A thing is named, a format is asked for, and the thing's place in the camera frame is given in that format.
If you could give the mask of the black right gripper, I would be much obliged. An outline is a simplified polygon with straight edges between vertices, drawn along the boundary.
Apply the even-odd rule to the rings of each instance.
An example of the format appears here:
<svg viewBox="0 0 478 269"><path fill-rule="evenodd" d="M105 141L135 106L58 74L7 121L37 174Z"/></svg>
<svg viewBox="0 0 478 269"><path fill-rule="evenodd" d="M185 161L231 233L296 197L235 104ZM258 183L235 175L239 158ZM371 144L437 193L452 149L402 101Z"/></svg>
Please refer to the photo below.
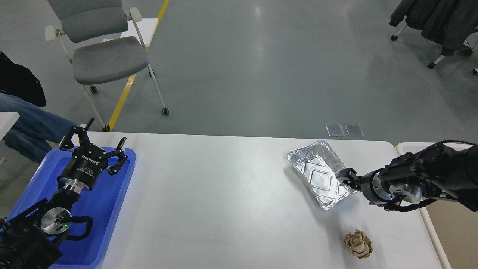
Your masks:
<svg viewBox="0 0 478 269"><path fill-rule="evenodd" d="M392 202L392 194L386 191L379 178L379 173L383 169L369 172L363 176L357 175L353 168L340 170L337 180L341 185L347 186L350 192L362 192L369 205L382 206Z"/></svg>

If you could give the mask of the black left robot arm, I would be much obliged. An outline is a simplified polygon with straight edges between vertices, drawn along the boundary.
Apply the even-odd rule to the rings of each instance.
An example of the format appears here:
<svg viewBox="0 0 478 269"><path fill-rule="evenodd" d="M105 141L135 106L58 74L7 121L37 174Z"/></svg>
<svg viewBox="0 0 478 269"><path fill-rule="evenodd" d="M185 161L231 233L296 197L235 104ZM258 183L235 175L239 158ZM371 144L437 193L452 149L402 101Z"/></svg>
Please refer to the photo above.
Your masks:
<svg viewBox="0 0 478 269"><path fill-rule="evenodd" d="M94 227L91 216L74 216L82 191L92 191L103 172L116 175L128 160L126 138L106 151L91 143L86 125L72 126L58 149L72 154L56 177L58 189L1 225L2 269L47 269L63 255L65 241L82 241Z"/></svg>

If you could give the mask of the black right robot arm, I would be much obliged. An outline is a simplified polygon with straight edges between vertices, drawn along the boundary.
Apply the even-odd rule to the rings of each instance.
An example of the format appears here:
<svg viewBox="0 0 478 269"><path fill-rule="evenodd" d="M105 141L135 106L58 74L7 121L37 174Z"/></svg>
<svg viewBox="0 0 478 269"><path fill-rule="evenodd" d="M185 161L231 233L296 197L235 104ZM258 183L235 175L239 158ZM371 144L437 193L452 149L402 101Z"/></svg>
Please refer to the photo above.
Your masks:
<svg viewBox="0 0 478 269"><path fill-rule="evenodd" d="M337 179L386 211L410 212L443 200L477 212L477 144L458 151L449 143L444 140L417 153L406 152L363 176L349 167L340 170Z"/></svg>

